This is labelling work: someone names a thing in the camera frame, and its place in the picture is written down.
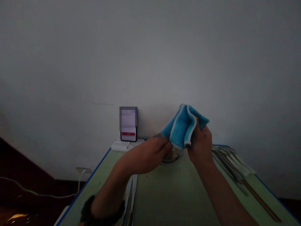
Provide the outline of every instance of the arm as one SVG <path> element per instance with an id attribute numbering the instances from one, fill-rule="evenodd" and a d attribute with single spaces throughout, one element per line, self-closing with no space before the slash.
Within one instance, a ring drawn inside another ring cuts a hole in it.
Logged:
<path id="1" fill-rule="evenodd" d="M 102 219 L 115 214 L 123 201 L 126 185 L 133 174 L 154 170 L 172 145 L 163 137 L 152 137 L 125 153 L 113 167 L 109 177 L 91 205 L 94 218 Z"/>
<path id="2" fill-rule="evenodd" d="M 207 127 L 201 131 L 197 119 L 188 154 L 204 184 L 220 224 L 258 226 L 215 166 L 211 149 L 212 134 Z"/>

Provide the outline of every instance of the table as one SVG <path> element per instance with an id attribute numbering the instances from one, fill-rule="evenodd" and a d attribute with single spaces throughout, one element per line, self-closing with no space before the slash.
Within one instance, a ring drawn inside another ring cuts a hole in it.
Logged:
<path id="1" fill-rule="evenodd" d="M 114 164 L 124 153 L 108 150 L 57 225 L 79 224 L 85 201 L 100 190 Z M 259 225 L 299 225 L 259 177 L 250 175 L 246 180 L 280 217 L 282 223 L 274 222 L 247 189 L 249 196 L 242 193 L 217 162 L 215 164 Z M 158 166 L 154 171 L 138 176 L 134 225 L 220 225 L 187 152 L 172 165 Z"/>

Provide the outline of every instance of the phone screen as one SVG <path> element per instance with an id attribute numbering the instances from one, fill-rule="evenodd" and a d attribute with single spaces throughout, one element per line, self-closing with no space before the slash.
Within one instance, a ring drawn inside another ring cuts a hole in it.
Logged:
<path id="1" fill-rule="evenodd" d="M 138 108 L 119 108 L 119 130 L 122 141 L 137 141 Z"/>

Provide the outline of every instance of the towel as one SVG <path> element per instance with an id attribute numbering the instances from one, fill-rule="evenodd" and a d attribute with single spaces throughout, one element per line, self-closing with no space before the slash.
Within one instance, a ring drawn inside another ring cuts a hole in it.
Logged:
<path id="1" fill-rule="evenodd" d="M 191 145 L 191 136 L 197 124 L 198 117 L 200 128 L 203 129 L 209 119 L 202 116 L 192 106 L 181 104 L 176 114 L 162 128 L 162 135 L 178 149 L 184 149 Z"/>

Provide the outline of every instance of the red button on screen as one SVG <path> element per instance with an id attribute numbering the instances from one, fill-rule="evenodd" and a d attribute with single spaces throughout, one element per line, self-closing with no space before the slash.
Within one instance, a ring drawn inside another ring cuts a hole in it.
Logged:
<path id="1" fill-rule="evenodd" d="M 135 133 L 122 132 L 122 135 L 135 136 Z"/>

